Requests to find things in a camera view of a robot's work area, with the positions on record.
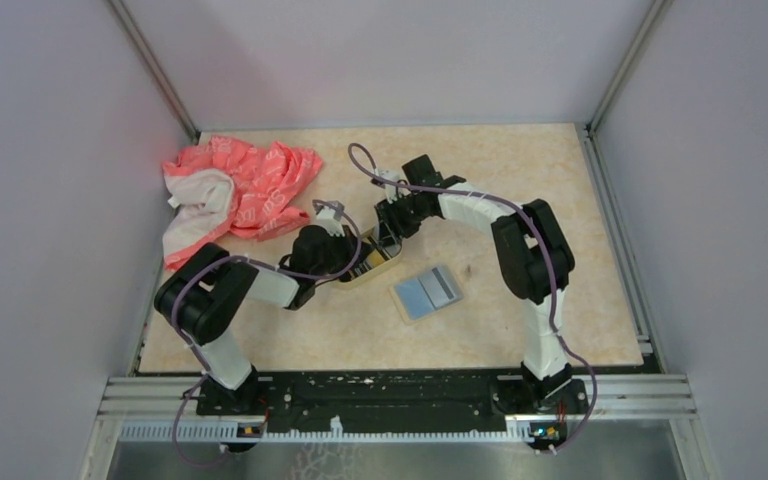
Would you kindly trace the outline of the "cream card holder tray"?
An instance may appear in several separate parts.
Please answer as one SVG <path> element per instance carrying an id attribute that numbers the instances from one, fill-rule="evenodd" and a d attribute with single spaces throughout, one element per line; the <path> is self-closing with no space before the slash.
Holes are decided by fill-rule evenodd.
<path id="1" fill-rule="evenodd" d="M 342 277 L 336 287 L 345 290 L 360 286 L 393 267 L 400 259 L 403 241 L 389 226 L 380 224 L 365 231 L 358 261 Z"/>

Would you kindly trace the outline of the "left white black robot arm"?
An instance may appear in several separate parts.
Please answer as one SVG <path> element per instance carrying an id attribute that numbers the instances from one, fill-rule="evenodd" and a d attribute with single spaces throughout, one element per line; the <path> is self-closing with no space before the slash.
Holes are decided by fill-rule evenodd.
<path id="1" fill-rule="evenodd" d="M 291 252 L 277 266 L 232 255 L 216 243 L 203 245 L 158 289 L 153 306 L 186 342 L 220 399 L 237 414 L 260 399 L 257 370 L 230 332 L 246 299 L 298 310 L 328 281 L 347 281 L 371 245 L 344 226 L 332 233 L 302 228 Z"/>

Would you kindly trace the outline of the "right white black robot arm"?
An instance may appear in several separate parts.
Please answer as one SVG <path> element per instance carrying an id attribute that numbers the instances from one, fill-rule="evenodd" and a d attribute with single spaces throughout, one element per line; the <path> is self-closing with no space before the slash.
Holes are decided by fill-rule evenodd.
<path id="1" fill-rule="evenodd" d="M 523 385 L 524 401 L 536 412 L 550 411 L 562 398 L 560 383 L 571 375 L 562 310 L 576 266 L 552 207 L 542 199 L 516 204 L 462 177 L 444 177 L 426 155 L 395 176 L 380 169 L 369 176 L 385 191 L 376 213 L 396 239 L 414 235 L 424 220 L 437 217 L 492 240 L 504 284 L 525 309 L 528 334 L 521 364 L 530 379 Z"/>

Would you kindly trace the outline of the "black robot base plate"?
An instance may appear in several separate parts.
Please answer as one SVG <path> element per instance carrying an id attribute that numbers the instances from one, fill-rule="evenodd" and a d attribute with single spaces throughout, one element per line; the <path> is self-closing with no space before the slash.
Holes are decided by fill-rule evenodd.
<path id="1" fill-rule="evenodd" d="M 509 415 L 541 415 L 539 439 L 563 435 L 589 408 L 585 384 L 542 386 L 514 369 L 262 372 L 232 395 L 211 380 L 195 399 L 200 416 L 263 416 L 269 433 L 459 434 L 502 432 Z"/>

